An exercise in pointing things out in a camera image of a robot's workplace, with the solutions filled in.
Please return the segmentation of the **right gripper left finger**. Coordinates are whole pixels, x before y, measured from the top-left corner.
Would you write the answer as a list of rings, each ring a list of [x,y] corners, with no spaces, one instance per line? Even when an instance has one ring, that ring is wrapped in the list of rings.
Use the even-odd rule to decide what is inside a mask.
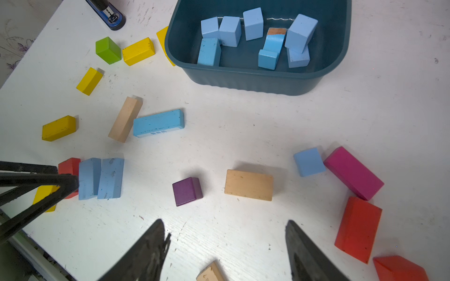
[[[169,251],[171,236],[157,219],[142,237],[107,272],[101,281],[158,281]]]

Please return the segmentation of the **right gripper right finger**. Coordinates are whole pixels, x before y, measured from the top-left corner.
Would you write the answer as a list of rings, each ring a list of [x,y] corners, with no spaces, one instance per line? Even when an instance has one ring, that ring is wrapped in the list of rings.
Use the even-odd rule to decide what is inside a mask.
[[[349,281],[293,220],[285,240],[293,281]]]

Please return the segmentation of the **small blue cube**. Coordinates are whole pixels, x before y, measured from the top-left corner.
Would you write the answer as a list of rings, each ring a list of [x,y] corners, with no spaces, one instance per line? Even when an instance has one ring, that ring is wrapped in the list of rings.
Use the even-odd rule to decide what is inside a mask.
[[[294,154],[294,160],[301,177],[326,171],[326,167],[317,148],[307,149]]]

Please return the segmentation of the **long light blue block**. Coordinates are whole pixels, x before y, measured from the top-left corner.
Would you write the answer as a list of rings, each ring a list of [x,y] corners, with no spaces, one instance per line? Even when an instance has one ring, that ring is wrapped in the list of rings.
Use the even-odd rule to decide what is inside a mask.
[[[181,109],[134,119],[133,135],[138,138],[184,129],[184,112]]]

